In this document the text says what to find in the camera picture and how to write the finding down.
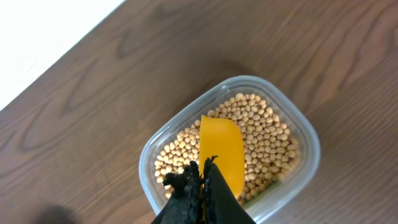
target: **wooden table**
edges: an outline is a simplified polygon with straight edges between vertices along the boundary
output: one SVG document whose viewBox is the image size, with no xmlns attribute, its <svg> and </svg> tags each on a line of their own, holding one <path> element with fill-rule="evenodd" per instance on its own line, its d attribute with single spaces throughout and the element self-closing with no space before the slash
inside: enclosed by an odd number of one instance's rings
<svg viewBox="0 0 398 224">
<path fill-rule="evenodd" d="M 322 142 L 315 178 L 269 223 L 397 223 L 397 50 L 394 0 L 127 1 L 1 111 L 0 223 L 49 205 L 149 223 L 144 144 L 241 74 L 280 88 Z"/>
</svg>

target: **brown table surface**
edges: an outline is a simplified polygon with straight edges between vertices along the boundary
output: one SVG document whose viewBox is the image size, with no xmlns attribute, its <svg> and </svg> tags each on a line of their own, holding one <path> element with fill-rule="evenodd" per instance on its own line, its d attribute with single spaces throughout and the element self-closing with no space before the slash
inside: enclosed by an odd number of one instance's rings
<svg viewBox="0 0 398 224">
<path fill-rule="evenodd" d="M 144 144 L 241 74 L 280 88 L 322 143 L 315 178 L 269 223 L 397 223 L 397 47 L 397 1 L 127 1 L 1 111 L 0 223 L 50 204 L 149 223 Z"/>
</svg>

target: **white wall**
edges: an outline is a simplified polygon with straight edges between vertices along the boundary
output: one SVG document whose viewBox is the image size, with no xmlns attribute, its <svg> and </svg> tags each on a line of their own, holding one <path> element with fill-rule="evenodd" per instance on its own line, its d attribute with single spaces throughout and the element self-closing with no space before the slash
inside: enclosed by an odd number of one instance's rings
<svg viewBox="0 0 398 224">
<path fill-rule="evenodd" d="M 123 0 L 0 0 L 0 110 Z"/>
</svg>

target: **clear plastic container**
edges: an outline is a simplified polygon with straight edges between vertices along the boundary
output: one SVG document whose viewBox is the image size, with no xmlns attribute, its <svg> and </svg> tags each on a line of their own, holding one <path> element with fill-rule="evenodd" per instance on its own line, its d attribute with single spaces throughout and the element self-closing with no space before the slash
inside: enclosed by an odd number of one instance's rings
<svg viewBox="0 0 398 224">
<path fill-rule="evenodd" d="M 314 128 L 305 116 L 280 90 L 261 78 L 248 75 L 229 78 L 181 110 L 145 145 L 139 160 L 139 178 L 156 214 L 167 202 L 165 189 L 156 182 L 154 176 L 154 162 L 160 151 L 166 144 L 176 139 L 179 131 L 190 127 L 202 114 L 207 114 L 207 111 L 215 109 L 237 93 L 255 93 L 265 98 L 267 105 L 280 115 L 281 121 L 288 124 L 291 135 L 300 142 L 302 151 L 300 164 L 283 182 L 274 184 L 244 205 L 253 220 L 262 223 L 296 196 L 315 175 L 320 161 L 320 143 Z"/>
</svg>

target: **orange plastic scoop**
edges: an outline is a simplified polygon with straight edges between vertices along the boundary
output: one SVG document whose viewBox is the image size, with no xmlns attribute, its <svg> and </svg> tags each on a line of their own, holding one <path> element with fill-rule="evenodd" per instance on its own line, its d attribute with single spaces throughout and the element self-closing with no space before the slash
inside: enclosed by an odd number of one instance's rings
<svg viewBox="0 0 398 224">
<path fill-rule="evenodd" d="M 199 170 L 206 158 L 214 160 L 225 181 L 237 198 L 244 187 L 244 149 L 239 126 L 224 118 L 201 117 Z"/>
</svg>

